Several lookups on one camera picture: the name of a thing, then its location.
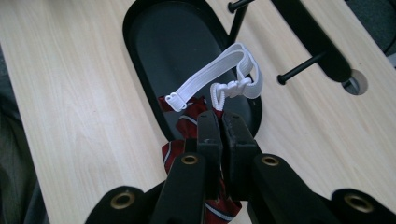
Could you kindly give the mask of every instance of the red striped fabric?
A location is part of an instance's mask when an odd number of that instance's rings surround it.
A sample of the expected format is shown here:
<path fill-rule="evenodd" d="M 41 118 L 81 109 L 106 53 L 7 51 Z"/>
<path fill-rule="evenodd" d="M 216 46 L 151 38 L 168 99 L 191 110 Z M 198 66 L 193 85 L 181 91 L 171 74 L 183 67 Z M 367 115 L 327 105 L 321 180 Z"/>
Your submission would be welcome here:
<path fill-rule="evenodd" d="M 177 129 L 185 139 L 197 138 L 197 118 L 202 112 L 207 110 L 205 98 L 191 98 L 183 115 L 177 122 Z M 221 111 L 215 111 L 218 117 L 221 117 Z M 184 152 L 184 140 L 175 140 L 163 146 L 163 163 L 166 173 L 172 166 L 172 163 L 178 155 Z M 224 182 L 221 179 L 221 191 L 217 200 L 207 200 L 205 202 L 205 223 L 206 224 L 225 224 L 229 223 L 238 214 L 242 205 L 240 202 L 234 202 L 226 196 Z"/>

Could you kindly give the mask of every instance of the black peg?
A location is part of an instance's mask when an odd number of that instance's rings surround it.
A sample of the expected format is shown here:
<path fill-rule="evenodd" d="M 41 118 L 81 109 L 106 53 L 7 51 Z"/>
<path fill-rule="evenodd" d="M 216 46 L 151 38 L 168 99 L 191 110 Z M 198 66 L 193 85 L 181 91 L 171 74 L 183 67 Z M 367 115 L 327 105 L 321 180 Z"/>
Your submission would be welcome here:
<path fill-rule="evenodd" d="M 249 3 L 253 2 L 253 1 L 254 0 L 239 0 L 235 3 L 229 3 L 228 10 L 234 14 L 237 9 L 247 6 Z"/>
<path fill-rule="evenodd" d="M 228 36 L 227 46 L 230 47 L 233 43 L 235 43 L 236 38 L 238 37 L 239 30 L 241 29 L 242 21 L 245 18 L 245 14 L 247 13 L 248 5 L 245 5 L 239 8 L 235 17 L 233 18 L 233 26 L 231 27 L 230 34 Z"/>
<path fill-rule="evenodd" d="M 277 81 L 279 82 L 279 84 L 281 85 L 286 85 L 286 82 L 291 79 L 292 77 L 294 77 L 295 75 L 301 73 L 302 71 L 304 71 L 306 68 L 308 68 L 309 66 L 311 66 L 314 63 L 317 63 L 318 61 L 320 61 L 320 59 L 323 58 L 323 56 L 326 55 L 326 51 L 321 52 L 320 54 L 308 59 L 307 61 L 301 63 L 300 65 L 298 65 L 297 67 L 293 68 L 292 70 L 290 70 L 288 73 L 286 73 L 285 75 L 279 75 L 277 76 Z"/>

